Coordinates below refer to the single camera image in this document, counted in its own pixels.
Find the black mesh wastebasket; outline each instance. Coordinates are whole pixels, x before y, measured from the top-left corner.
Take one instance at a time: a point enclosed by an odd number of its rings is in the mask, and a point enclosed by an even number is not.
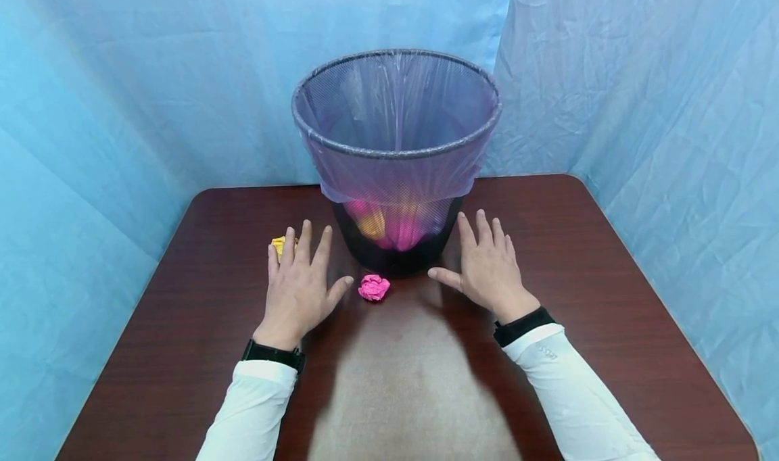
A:
[[[485,70],[410,49],[329,62],[292,97],[349,251],[384,276],[440,256],[500,112]]]

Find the table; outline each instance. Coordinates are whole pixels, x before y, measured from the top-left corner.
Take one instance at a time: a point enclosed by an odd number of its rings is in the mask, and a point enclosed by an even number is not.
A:
[[[527,288],[665,461],[756,460],[747,430],[578,180],[477,180]],[[266,247],[308,218],[318,187],[211,189],[186,211],[58,459],[193,460],[260,322]],[[362,276],[339,233],[329,275]],[[458,239],[442,261],[456,266]],[[353,290],[304,344],[278,460],[559,460],[533,390],[492,318],[426,276],[381,304]]]

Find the white shirt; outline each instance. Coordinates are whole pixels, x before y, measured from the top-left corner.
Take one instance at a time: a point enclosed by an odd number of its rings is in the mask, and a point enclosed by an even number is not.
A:
[[[565,461],[659,460],[562,326],[539,326],[503,351],[533,385]],[[284,364],[238,363],[197,461],[272,460],[296,379]]]

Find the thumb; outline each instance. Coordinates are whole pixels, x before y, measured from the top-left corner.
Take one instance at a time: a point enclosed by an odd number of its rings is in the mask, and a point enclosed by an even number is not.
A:
[[[447,270],[446,268],[433,267],[427,271],[427,276],[461,293],[463,291],[463,277],[457,272]]]
[[[344,293],[349,290],[349,287],[354,283],[354,278],[350,276],[343,276],[339,278],[330,290],[327,292],[327,301],[332,302],[333,305],[338,304]]]

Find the black wristband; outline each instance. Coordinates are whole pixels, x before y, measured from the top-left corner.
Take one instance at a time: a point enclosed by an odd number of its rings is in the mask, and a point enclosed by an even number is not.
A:
[[[267,362],[286,364],[296,369],[298,374],[303,373],[303,367],[306,365],[306,355],[301,353],[298,348],[295,348],[293,351],[284,351],[283,349],[265,346],[265,344],[257,344],[253,339],[248,340],[241,360],[243,362],[248,360],[267,360]]]
[[[501,348],[505,348],[521,338],[525,333],[528,333],[539,326],[544,326],[544,324],[556,323],[546,308],[538,308],[527,316],[516,319],[514,322],[504,324],[503,326],[501,326],[499,322],[496,322],[496,330],[492,337],[495,338]]]

